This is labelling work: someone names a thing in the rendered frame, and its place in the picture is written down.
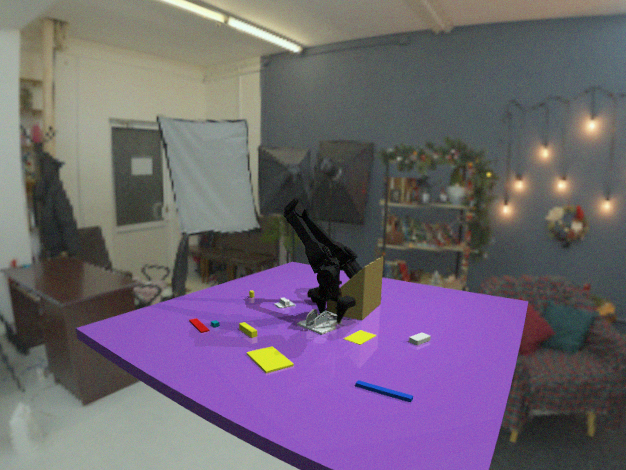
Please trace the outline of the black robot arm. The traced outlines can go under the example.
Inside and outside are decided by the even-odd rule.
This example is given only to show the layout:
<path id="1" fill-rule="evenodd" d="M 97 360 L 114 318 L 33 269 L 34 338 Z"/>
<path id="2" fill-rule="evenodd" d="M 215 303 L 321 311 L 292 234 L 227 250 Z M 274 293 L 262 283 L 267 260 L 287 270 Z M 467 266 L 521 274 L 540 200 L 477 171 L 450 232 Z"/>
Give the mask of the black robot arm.
<path id="1" fill-rule="evenodd" d="M 340 279 L 341 270 L 344 270 L 349 279 L 362 270 L 355 260 L 358 256 L 347 246 L 334 241 L 315 222 L 301 198 L 294 198 L 284 210 L 283 216 L 305 246 L 305 254 L 313 272 L 318 273 L 319 287 L 310 294 L 311 299 L 313 302 L 323 304 L 333 297 L 330 285 Z"/>

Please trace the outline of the blue long thin bar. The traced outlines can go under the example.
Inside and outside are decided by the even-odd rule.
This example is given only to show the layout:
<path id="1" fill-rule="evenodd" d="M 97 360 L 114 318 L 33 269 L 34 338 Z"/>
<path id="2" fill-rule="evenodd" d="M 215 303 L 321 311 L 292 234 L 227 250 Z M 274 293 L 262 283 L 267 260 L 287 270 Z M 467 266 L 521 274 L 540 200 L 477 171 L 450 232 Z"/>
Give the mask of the blue long thin bar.
<path id="1" fill-rule="evenodd" d="M 398 399 L 401 399 L 401 400 L 404 400 L 404 401 L 408 401 L 408 402 L 411 402 L 412 399 L 413 399 L 413 396 L 410 395 L 410 394 L 408 395 L 408 394 L 405 394 L 405 393 L 402 393 L 402 392 L 397 392 L 397 391 L 394 391 L 394 390 L 389 389 L 389 388 L 386 389 L 386 388 L 380 387 L 378 385 L 369 384 L 369 383 L 364 382 L 364 381 L 357 381 L 355 386 L 359 387 L 359 388 L 364 388 L 364 389 L 372 391 L 372 392 L 377 392 L 377 393 L 380 393 L 380 394 L 383 394 L 383 395 L 386 395 L 386 396 L 388 395 L 388 396 L 396 398 L 396 399 L 398 398 Z"/>

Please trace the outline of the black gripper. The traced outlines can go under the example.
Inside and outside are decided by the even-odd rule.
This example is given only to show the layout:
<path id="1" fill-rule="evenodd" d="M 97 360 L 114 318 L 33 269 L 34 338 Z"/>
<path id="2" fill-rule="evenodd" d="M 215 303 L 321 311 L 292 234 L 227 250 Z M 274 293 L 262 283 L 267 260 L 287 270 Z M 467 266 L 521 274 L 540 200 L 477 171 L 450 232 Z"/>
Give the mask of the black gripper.
<path id="1" fill-rule="evenodd" d="M 340 279 L 339 279 L 337 281 L 334 281 L 330 285 L 330 287 L 332 288 L 332 291 L 333 291 L 333 297 L 330 298 L 330 299 L 336 301 L 337 305 L 338 305 L 338 306 L 335 307 L 337 309 L 337 322 L 338 322 L 338 324 L 341 323 L 341 321 L 342 321 L 346 311 L 348 310 L 348 308 L 351 308 L 352 306 L 355 306 L 355 301 L 356 301 L 356 299 L 354 297 L 351 297 L 351 296 L 348 296 L 348 295 L 343 296 L 343 297 L 339 297 L 339 295 L 342 295 L 342 293 L 339 292 L 339 287 L 340 287 L 341 284 L 342 284 L 342 281 L 340 281 Z M 315 289 L 316 288 L 313 288 L 313 289 L 310 289 L 308 291 L 308 298 L 311 298 L 310 294 Z M 317 306 L 318 306 L 320 314 L 325 311 L 326 302 L 327 301 L 325 301 L 323 304 L 316 303 Z"/>

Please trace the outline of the red flat bar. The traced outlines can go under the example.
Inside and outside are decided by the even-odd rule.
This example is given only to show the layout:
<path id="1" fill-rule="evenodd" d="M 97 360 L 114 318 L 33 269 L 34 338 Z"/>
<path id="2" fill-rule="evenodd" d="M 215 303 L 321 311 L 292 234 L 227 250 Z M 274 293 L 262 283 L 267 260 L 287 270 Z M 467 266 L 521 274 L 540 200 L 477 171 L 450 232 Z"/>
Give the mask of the red flat bar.
<path id="1" fill-rule="evenodd" d="M 207 332 L 210 331 L 208 328 L 206 328 L 198 319 L 189 319 L 189 321 L 201 332 Z"/>

